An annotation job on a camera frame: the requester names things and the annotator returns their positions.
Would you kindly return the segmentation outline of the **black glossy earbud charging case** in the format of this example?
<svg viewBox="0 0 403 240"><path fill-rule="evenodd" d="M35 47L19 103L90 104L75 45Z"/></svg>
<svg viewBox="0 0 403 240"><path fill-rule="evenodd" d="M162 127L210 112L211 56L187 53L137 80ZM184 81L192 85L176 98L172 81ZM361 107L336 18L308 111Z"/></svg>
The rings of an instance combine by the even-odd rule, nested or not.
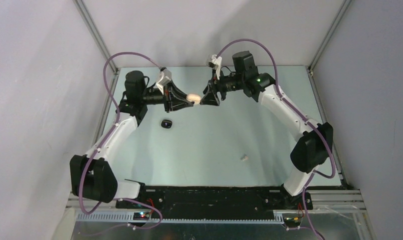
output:
<svg viewBox="0 0 403 240"><path fill-rule="evenodd" d="M173 122L169 119L163 119L160 126L164 129L170 129L173 126Z"/></svg>

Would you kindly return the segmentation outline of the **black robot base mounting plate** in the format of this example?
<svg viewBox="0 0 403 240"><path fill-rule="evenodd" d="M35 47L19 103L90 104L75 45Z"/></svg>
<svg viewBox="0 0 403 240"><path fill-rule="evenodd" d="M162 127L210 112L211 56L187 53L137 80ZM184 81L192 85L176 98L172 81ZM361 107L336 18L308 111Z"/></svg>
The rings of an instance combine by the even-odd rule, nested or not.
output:
<svg viewBox="0 0 403 240"><path fill-rule="evenodd" d="M117 209L155 207L162 218L265 220L278 210L312 210L311 195L291 196L283 186L214 187L151 186L140 191L137 203L116 201Z"/></svg>

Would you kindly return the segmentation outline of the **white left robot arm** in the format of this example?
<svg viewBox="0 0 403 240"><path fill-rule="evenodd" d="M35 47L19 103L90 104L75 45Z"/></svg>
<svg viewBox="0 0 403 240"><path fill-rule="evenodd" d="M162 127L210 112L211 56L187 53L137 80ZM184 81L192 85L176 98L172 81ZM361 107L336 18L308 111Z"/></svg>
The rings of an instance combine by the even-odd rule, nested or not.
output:
<svg viewBox="0 0 403 240"><path fill-rule="evenodd" d="M135 208L147 204L148 195L142 184L120 179L113 169L113 161L122 145L143 121L149 105L162 105L169 112L193 107L201 102L198 94L186 94L172 80L171 72L163 68L155 84L139 70L125 76L125 90L116 108L110 129L83 155L74 155L70 162L72 193L98 202L109 203L128 198Z"/></svg>

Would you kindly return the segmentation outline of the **beige square earbud case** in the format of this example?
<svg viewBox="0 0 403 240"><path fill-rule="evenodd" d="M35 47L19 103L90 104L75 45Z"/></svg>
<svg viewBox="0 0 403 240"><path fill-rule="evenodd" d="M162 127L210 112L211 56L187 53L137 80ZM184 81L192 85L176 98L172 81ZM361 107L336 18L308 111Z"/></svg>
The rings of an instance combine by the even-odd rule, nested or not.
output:
<svg viewBox="0 0 403 240"><path fill-rule="evenodd" d="M201 99L202 99L201 96L198 94L195 94L195 93L189 93L186 96L186 100L191 102L194 105L199 105L201 102Z"/></svg>

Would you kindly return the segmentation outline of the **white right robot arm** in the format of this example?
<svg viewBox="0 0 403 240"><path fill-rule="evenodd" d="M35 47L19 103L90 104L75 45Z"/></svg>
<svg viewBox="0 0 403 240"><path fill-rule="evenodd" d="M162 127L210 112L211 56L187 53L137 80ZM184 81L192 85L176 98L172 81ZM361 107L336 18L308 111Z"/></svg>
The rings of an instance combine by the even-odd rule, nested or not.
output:
<svg viewBox="0 0 403 240"><path fill-rule="evenodd" d="M212 77L203 90L201 105L219 106L228 92L240 91L271 111L293 136L296 145L290 153L293 168L283 183L285 192L280 202L286 209L295 208L300 193L309 185L318 167L332 157L334 129L304 114L284 93L277 80L268 73L260 73L249 51L232 56L234 70L222 72L222 57L216 54L207 60Z"/></svg>

